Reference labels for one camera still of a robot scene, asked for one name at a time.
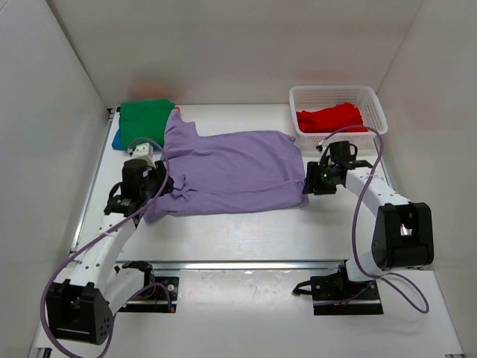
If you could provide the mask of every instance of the cable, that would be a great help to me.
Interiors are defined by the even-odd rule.
[[[419,287],[417,287],[417,285],[414,282],[409,280],[406,276],[403,276],[402,274],[398,274],[396,272],[388,272],[388,273],[385,273],[381,276],[377,275],[377,274],[370,274],[370,273],[368,273],[364,270],[363,266],[359,262],[358,249],[356,247],[356,226],[358,224],[359,209],[360,209],[361,204],[363,202],[364,194],[366,193],[367,188],[371,184],[371,181],[372,181],[373,176],[374,176],[374,172],[376,171],[376,168],[378,167],[379,163],[381,162],[382,154],[384,152],[385,142],[384,142],[384,139],[382,138],[382,135],[374,128],[371,128],[371,127],[368,127],[368,126],[365,126],[365,125],[350,125],[348,127],[340,128],[337,131],[331,133],[329,136],[327,136],[325,138],[325,140],[323,140],[320,143],[320,145],[322,145],[323,142],[327,141],[332,136],[334,136],[334,135],[336,135],[336,134],[338,134],[342,131],[346,131],[348,129],[356,129],[356,128],[366,128],[369,131],[374,132],[377,135],[377,137],[379,138],[379,151],[378,151],[378,157],[376,158],[376,161],[374,162],[373,167],[370,170],[369,177],[366,180],[366,183],[364,184],[363,189],[359,193],[358,201],[356,202],[355,212],[353,214],[353,223],[352,223],[352,227],[351,227],[351,244],[352,244],[352,247],[353,247],[353,259],[356,261],[356,265],[358,266],[359,271],[364,276],[372,278],[374,280],[382,280],[383,282],[387,283],[397,293],[399,293],[416,311],[418,311],[420,313],[423,313],[423,314],[426,314],[426,313],[429,312],[429,302],[427,301],[427,298],[423,294],[421,289]],[[420,295],[420,297],[423,299],[425,308],[422,309],[422,308],[418,307],[399,287],[397,287],[392,282],[390,282],[387,278],[384,277],[384,276],[387,276],[387,275],[399,277],[399,278],[403,279],[404,281],[406,281],[407,283],[409,283],[417,291],[417,293]]]
[[[158,144],[156,143],[155,141],[153,141],[152,139],[149,139],[149,138],[137,138],[135,139],[134,141],[132,141],[132,143],[130,144],[130,147],[135,143],[135,142],[138,142],[139,140],[141,141],[146,141],[152,145],[155,145],[156,147],[158,147],[158,149],[161,151],[162,153],[162,158],[164,159],[165,161],[165,177],[164,177],[164,181],[162,182],[161,184],[161,187],[159,188],[159,190],[157,191],[157,194],[148,202],[146,203],[146,205],[144,207],[141,207],[140,209],[138,209],[135,213],[132,213],[131,215],[129,215],[128,217],[122,219],[119,223],[113,225],[112,227],[110,227],[109,229],[107,229],[106,231],[104,231],[103,233],[100,233],[96,238],[94,238],[91,242],[88,242],[85,246],[83,246],[82,248],[80,248],[78,251],[76,251],[73,255],[71,255],[64,263],[62,263],[54,272],[53,272],[53,275],[48,279],[48,282],[46,283],[45,285],[45,288],[43,290],[43,293],[42,293],[42,297],[41,297],[41,300],[40,300],[40,322],[42,324],[42,327],[43,327],[43,330],[45,331],[45,334],[46,336],[48,337],[48,339],[51,341],[51,343],[53,344],[53,346],[59,350],[61,353],[65,354],[67,357],[70,357],[70,358],[83,358],[82,356],[78,356],[77,354],[74,354],[73,352],[69,351],[67,348],[65,348],[64,346],[62,346],[60,344],[60,342],[58,342],[58,340],[56,339],[56,337],[53,335],[53,333],[51,332],[50,330],[50,327],[48,326],[48,322],[47,322],[47,318],[46,318],[46,295],[48,294],[48,290],[50,288],[50,286],[52,285],[52,283],[54,282],[54,279],[58,276],[59,273],[61,273],[61,271],[67,267],[67,265],[72,262],[76,257],[78,257],[79,255],[81,255],[84,251],[87,251],[89,250],[92,246],[96,245],[98,242],[100,242],[102,239],[104,239],[106,236],[108,236],[110,233],[114,232],[114,230],[118,229],[119,227],[121,227],[124,223],[128,222],[129,220],[131,220],[133,217],[139,215],[139,214],[142,214],[144,213],[154,202],[155,200],[160,196],[161,192],[164,190],[165,188],[165,185],[167,184],[168,182],[168,179],[169,179],[169,159],[166,155],[166,153],[164,152],[164,149]],[[165,296],[167,297],[167,301],[168,301],[168,305],[169,305],[169,309],[171,309],[171,297],[169,296],[169,291],[167,290],[167,288],[162,285],[161,283],[152,283],[151,285],[148,285],[142,289],[140,289],[138,292],[136,292],[133,297],[136,297],[137,295],[140,295],[141,293],[143,293],[145,290],[147,289],[150,289],[151,287],[153,286],[159,286],[161,287],[162,289],[164,289],[164,292],[165,292]],[[104,346],[104,349],[103,351],[96,357],[96,358],[103,358],[104,355],[106,354],[107,350],[109,349],[110,347],[110,344],[111,344],[111,339],[113,337],[113,329],[111,330],[109,336],[108,336],[108,340],[107,340],[107,343],[106,345]]]

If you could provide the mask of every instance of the white backdrop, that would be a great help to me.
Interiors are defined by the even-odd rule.
[[[425,0],[378,96],[395,184],[432,209],[437,279],[477,357],[477,2]]]
[[[298,84],[381,84],[421,0],[50,0],[108,107],[136,78],[181,104],[287,103]]]
[[[0,357],[28,355],[41,291],[68,253],[106,119],[48,5],[6,2],[0,10]]]

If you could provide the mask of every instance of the red cloth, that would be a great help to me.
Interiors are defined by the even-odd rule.
[[[363,125],[359,109],[351,103],[339,104],[317,112],[297,112],[298,127],[304,133],[332,133],[348,125]],[[348,129],[345,132],[367,132],[366,128]]]

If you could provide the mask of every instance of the wrinkled fabric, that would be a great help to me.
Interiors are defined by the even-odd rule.
[[[174,216],[253,213],[303,204],[305,171],[295,138],[279,131],[199,136],[194,122],[173,110],[164,150],[174,179],[172,193],[159,197],[147,222]]]

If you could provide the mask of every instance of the robotic arm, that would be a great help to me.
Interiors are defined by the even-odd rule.
[[[149,144],[141,144],[131,159],[124,162],[122,182],[110,191],[100,230],[134,214],[158,193],[165,167],[160,160],[154,162],[152,154]],[[171,192],[173,185],[169,178],[160,195]],[[142,261],[115,267],[116,274],[113,271],[141,217],[133,217],[93,245],[62,283],[51,285],[46,306],[49,327],[57,339],[102,344],[113,329],[113,316],[135,292],[154,281],[152,266]]]
[[[357,151],[355,145],[346,141],[330,144],[320,162],[308,163],[303,194],[334,194],[340,184],[360,195],[370,176],[371,165],[366,160],[357,160]],[[428,205],[412,203],[381,178],[371,181],[363,202],[376,217],[373,237],[366,244],[369,249],[359,255],[359,262],[368,274],[381,276],[394,268],[416,268],[432,263],[434,244]],[[370,280],[358,269],[354,259],[346,261],[342,272],[352,282]]]

